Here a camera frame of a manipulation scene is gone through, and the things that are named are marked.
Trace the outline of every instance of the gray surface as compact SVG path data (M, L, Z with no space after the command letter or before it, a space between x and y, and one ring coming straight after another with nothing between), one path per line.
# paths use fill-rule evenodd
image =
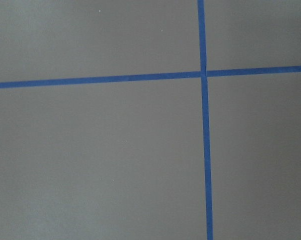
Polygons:
M202 240L199 79L0 89L0 240Z
M301 73L209 79L215 240L301 240Z
M301 65L301 0L205 0L207 69Z
M199 69L196 0L0 0L0 82Z

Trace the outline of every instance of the blue line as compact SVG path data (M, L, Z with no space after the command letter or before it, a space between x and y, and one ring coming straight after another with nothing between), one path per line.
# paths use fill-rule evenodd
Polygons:
M282 73L299 73L299 72L301 72L301 66L278 66L278 67L212 70L212 71L207 71L207 77L256 75L256 74L282 74Z
M185 79L185 78L199 78L200 76L201 73L199 71L188 71L188 72L171 72L171 73L155 73L155 74L140 74L140 75L123 75L123 76L98 76L98 77L83 77L83 78L49 79L49 80L9 81L9 82L0 82L0 89L164 80L164 79Z
M205 165L205 196L206 196L206 226L207 240L213 240L213 200L212 200L212 174L211 174L211 147L210 147L210 119L209 119L209 93L206 73L206 35L204 0L197 0L199 49L200 49L200 77L201 77L201 104L204 136L204 165Z

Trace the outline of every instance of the horizontal blue line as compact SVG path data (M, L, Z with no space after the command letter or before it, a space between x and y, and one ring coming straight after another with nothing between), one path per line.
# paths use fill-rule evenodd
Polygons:
M282 74L282 73L299 73L299 72L301 72L301 66L279 66L279 67L211 70L211 71L207 71L207 77L257 75L257 74Z
M147 80L165 80L165 79L185 79L185 78L199 78L200 76L201 76L200 71L187 71L187 72L155 73L155 74L140 74L140 75L9 81L9 82L0 82L0 89L56 86L56 85L131 82L131 81L147 81Z

